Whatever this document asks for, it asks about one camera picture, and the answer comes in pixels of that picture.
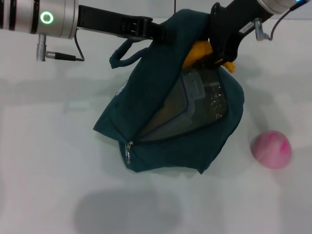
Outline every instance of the green indicator light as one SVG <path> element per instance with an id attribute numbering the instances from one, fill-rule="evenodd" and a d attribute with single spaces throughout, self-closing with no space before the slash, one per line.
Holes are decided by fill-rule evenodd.
<path id="1" fill-rule="evenodd" d="M 45 11 L 45 12 L 41 13 L 40 19 L 41 19 L 42 23 L 50 24 L 53 22 L 53 15 L 50 12 Z"/>

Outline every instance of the plastic container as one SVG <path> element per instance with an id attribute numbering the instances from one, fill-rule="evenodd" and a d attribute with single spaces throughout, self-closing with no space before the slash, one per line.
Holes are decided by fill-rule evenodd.
<path id="1" fill-rule="evenodd" d="M 163 107 L 141 132 L 140 140 L 177 136 L 222 117 L 226 101 L 217 74 L 216 70 L 184 69 Z"/>

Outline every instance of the pink ball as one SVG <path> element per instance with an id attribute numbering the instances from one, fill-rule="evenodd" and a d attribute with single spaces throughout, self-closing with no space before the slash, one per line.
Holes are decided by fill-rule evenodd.
<path id="1" fill-rule="evenodd" d="M 292 158 L 292 148 L 284 134 L 268 131 L 260 134 L 251 144 L 253 156 L 265 167 L 279 169 Z"/>

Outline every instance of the white logo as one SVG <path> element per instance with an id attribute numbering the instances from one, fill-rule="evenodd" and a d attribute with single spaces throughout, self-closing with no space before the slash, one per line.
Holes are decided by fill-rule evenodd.
<path id="1" fill-rule="evenodd" d="M 116 96 L 118 96 L 122 92 L 122 90 L 126 87 L 127 83 L 128 81 L 124 82 L 124 84 L 118 89 Z"/>

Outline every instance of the cable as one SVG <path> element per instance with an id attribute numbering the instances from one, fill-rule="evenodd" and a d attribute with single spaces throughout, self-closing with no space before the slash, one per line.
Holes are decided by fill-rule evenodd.
<path id="1" fill-rule="evenodd" d="M 299 2 L 297 2 L 294 6 L 292 6 L 285 14 L 283 14 L 283 16 L 276 22 L 276 24 L 274 25 L 272 31 L 271 31 L 271 36 L 268 38 L 269 40 L 273 40 L 273 34 L 274 31 L 276 29 L 276 27 L 278 26 L 278 24 L 292 11 L 296 10 L 297 8 L 299 8 L 300 6 L 303 6 L 304 4 L 308 3 L 310 0 L 300 0 Z"/>
<path id="2" fill-rule="evenodd" d="M 77 31 L 78 31 L 78 29 L 76 30 L 74 39 L 75 39 L 75 44 L 76 44 L 76 46 L 77 46 L 77 49 L 78 49 L 78 51 L 79 51 L 79 53 L 80 53 L 81 58 L 76 58 L 76 61 L 84 62 L 84 56 L 83 56 L 83 53 L 82 53 L 82 51 L 81 51 L 81 49 L 80 49 L 80 46 L 79 46 L 79 44 L 78 44 L 78 41 L 77 41 Z"/>
<path id="3" fill-rule="evenodd" d="M 283 14 L 283 16 L 281 18 L 279 18 L 279 20 L 276 22 L 276 24 L 274 25 L 272 31 L 271 31 L 271 36 L 269 38 L 269 40 L 273 40 L 273 34 L 274 31 L 276 29 L 276 27 L 278 26 L 278 24 L 291 12 L 291 10 L 288 10 L 285 14 Z"/>

